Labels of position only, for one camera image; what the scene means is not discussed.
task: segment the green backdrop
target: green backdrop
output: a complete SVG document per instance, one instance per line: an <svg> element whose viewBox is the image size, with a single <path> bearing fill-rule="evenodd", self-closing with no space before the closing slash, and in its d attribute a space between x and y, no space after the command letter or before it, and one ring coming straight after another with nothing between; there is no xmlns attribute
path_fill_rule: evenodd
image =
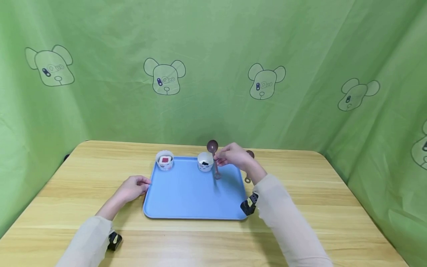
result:
<svg viewBox="0 0 427 267"><path fill-rule="evenodd" d="M0 234L88 139L315 150L427 261L425 0L3 0Z"/></svg>

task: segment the brown spoon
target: brown spoon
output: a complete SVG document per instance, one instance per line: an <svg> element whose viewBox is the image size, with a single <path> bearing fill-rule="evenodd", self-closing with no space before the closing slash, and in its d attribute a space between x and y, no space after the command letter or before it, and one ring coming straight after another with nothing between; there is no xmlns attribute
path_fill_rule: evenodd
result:
<svg viewBox="0 0 427 267"><path fill-rule="evenodd" d="M246 152L247 152L249 155L251 155L251 157L252 157L252 158L255 158L255 154L254 154L252 151L247 150ZM249 178L247 174L246 174L245 182L246 182L247 184L250 184L250 183L251 183L251 178Z"/></svg>
<svg viewBox="0 0 427 267"><path fill-rule="evenodd" d="M218 142L216 142L215 140L210 140L206 145L206 148L209 152L212 153L213 157L215 156L215 152L218 150ZM213 164L215 165L215 179L219 180L221 179L221 174L218 171L218 165L216 164L216 160L213 161Z"/></svg>

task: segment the beige sleeve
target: beige sleeve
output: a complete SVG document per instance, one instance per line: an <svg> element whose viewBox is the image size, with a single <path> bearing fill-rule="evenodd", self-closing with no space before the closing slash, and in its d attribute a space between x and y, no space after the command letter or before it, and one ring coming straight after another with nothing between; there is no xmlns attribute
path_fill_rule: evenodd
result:
<svg viewBox="0 0 427 267"><path fill-rule="evenodd" d="M98 267L104 259L113 223L100 216L89 218L78 229L56 267Z"/></svg>
<svg viewBox="0 0 427 267"><path fill-rule="evenodd" d="M333 266L282 183L267 174L254 188L260 218L271 228L289 267Z"/></svg>

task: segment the cartoon bear print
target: cartoon bear print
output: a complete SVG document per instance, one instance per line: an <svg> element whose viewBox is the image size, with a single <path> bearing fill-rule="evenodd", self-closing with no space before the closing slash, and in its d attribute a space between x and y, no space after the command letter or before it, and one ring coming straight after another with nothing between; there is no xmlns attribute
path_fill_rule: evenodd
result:
<svg viewBox="0 0 427 267"><path fill-rule="evenodd" d="M413 145L411 154L415 163L427 170L427 121L423 125L423 132L426 136Z"/></svg>
<svg viewBox="0 0 427 267"><path fill-rule="evenodd" d="M153 77L153 89L158 94L173 95L179 93L178 78L185 75L185 66L175 60L171 65L159 65L154 59L147 58L144 71Z"/></svg>
<svg viewBox="0 0 427 267"><path fill-rule="evenodd" d="M52 50L39 52L27 47L25 57L29 67L38 70L45 85L61 86L74 82L74 76L68 68L73 63L73 58L65 47L56 45Z"/></svg>
<svg viewBox="0 0 427 267"><path fill-rule="evenodd" d="M341 92L345 93L345 96L338 103L338 108L343 111L353 110L362 104L365 96L373 96L379 90L380 83L378 81L373 80L366 85L360 84L358 79L352 78L341 87Z"/></svg>
<svg viewBox="0 0 427 267"><path fill-rule="evenodd" d="M286 70L283 66L279 66L275 70L264 70L261 64L253 64L248 72L249 79L254 81L249 90L251 97L258 100L272 97L275 84L283 81L285 75Z"/></svg>

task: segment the paper cup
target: paper cup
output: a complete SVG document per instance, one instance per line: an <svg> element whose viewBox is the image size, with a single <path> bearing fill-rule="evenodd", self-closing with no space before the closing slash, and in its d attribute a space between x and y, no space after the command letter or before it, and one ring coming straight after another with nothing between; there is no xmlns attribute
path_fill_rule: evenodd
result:
<svg viewBox="0 0 427 267"><path fill-rule="evenodd" d="M214 164L214 158L211 153L202 152L197 156L197 164L199 165L199 170L204 172L210 171Z"/></svg>
<svg viewBox="0 0 427 267"><path fill-rule="evenodd" d="M159 162L161 156L170 156L171 160L168 163ZM173 153L169 150L163 150L157 153L156 155L156 163L160 170L170 170L173 166Z"/></svg>

